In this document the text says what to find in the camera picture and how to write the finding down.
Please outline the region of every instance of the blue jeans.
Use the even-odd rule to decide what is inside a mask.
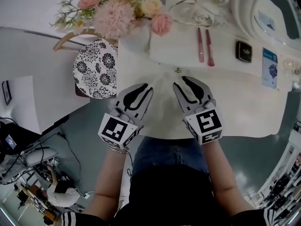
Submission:
[[[133,176],[149,167],[183,164],[208,173],[203,148],[196,139],[163,140],[146,137],[133,164]]]

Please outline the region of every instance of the floor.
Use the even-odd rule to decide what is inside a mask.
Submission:
[[[280,159],[296,121],[299,101],[298,93],[288,93],[284,118],[277,135],[264,138],[223,137],[220,140],[243,195],[257,191]],[[102,168],[107,145],[97,133],[103,114],[110,111],[112,102],[109,99],[92,99],[91,103],[72,113],[66,123],[42,138],[45,139],[58,131],[66,135],[71,149],[81,161],[81,175],[79,175],[79,164],[68,149],[66,141],[55,136],[45,142],[44,146],[52,147],[59,152],[60,169],[70,175],[74,181],[80,179],[77,186],[82,193],[94,190],[97,175]],[[129,148],[133,158],[142,140],[143,136],[137,136],[131,142]],[[130,168],[128,158],[121,189],[121,196],[124,197],[129,195],[130,186],[127,168]],[[78,203],[85,207],[91,199],[92,197],[87,200],[80,198]]]

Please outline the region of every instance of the pink carnation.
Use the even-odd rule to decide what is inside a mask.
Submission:
[[[95,31],[107,39],[119,39],[129,34],[135,19],[134,8],[118,0],[109,0],[96,9],[93,19]]]

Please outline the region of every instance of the striped sleeve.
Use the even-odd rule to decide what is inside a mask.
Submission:
[[[81,225],[98,225],[98,226],[108,226],[109,224],[99,217],[68,212],[61,215],[62,226],[81,226]]]
[[[249,210],[234,215],[231,221],[233,226],[273,226],[274,216],[274,210]]]

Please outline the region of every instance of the bracelet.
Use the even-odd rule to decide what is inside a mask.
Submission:
[[[119,147],[116,147],[116,146],[114,146],[114,145],[109,145],[109,148],[110,148],[112,151],[114,151],[114,152],[122,153],[122,154],[127,153],[127,150],[128,150],[127,147],[125,147],[125,149],[120,149]]]

